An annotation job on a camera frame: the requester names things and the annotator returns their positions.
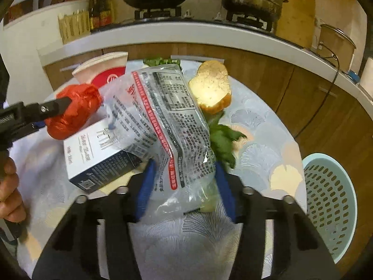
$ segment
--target pot lid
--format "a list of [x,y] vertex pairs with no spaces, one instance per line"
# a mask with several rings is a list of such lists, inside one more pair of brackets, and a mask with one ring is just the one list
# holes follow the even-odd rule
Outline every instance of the pot lid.
[[327,27],[327,28],[330,28],[332,29],[333,31],[339,33],[342,37],[346,38],[348,41],[350,41],[352,43],[352,45],[356,48],[356,45],[354,43],[354,41],[351,40],[351,38],[346,35],[342,30],[340,30],[339,28],[337,27],[334,27],[334,26],[331,26],[331,25],[328,25],[328,24],[321,24],[320,25],[321,27]]

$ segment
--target toast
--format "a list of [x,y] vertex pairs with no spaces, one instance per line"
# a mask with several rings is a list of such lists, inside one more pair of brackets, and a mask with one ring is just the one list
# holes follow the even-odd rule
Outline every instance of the toast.
[[219,61],[206,61],[189,81],[189,88],[202,111],[216,114],[228,107],[232,101],[228,71]]

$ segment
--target round table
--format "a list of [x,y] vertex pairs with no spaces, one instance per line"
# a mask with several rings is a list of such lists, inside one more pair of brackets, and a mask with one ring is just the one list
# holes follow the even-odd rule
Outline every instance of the round table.
[[[129,61],[126,71],[140,69],[142,65],[140,60]],[[186,80],[195,76],[199,65],[194,61],[181,62]],[[235,144],[237,164],[231,172],[240,176],[245,186],[253,187],[264,196],[277,199],[287,194],[294,196],[306,211],[304,173],[297,143],[256,94],[233,78],[230,82],[232,104],[220,123],[247,136]],[[63,87],[74,83],[77,81],[72,79]],[[31,276],[53,230],[75,198],[84,192],[68,181],[63,142],[52,139],[46,129],[15,142],[10,155],[18,168],[19,190],[28,210],[27,236],[20,239],[17,259]],[[138,172],[134,170],[124,175],[89,197],[109,194]],[[230,222],[221,203],[211,213],[193,212],[153,225],[131,224],[142,278],[165,280],[178,275],[178,280],[228,279],[241,227]],[[267,222],[264,277],[270,275],[272,237],[272,223]],[[101,275],[108,275],[105,265],[102,265]]]

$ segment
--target green leafy vegetable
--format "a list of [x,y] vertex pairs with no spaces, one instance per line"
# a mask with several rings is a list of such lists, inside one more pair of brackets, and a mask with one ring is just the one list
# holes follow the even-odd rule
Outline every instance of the green leafy vegetable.
[[143,59],[142,62],[150,67],[165,65],[165,64],[177,64],[179,65],[180,70],[182,70],[179,59],[163,59],[162,57],[158,57],[155,59]]
[[236,159],[232,154],[233,142],[246,136],[239,131],[232,130],[229,126],[218,124],[223,115],[223,111],[215,115],[204,114],[210,129],[211,149],[217,161],[222,162],[224,167],[229,165],[230,168],[235,168]]

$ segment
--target plastic bag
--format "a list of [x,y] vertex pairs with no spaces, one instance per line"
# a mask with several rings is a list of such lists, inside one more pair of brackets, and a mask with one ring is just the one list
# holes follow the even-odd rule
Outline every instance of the plastic bag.
[[100,89],[117,144],[142,159],[153,158],[157,172],[144,219],[200,208],[214,179],[208,125],[178,65],[125,74]]
[[102,104],[98,88],[92,84],[69,85],[56,96],[69,97],[72,102],[63,115],[45,120],[49,135],[64,140],[78,132]]

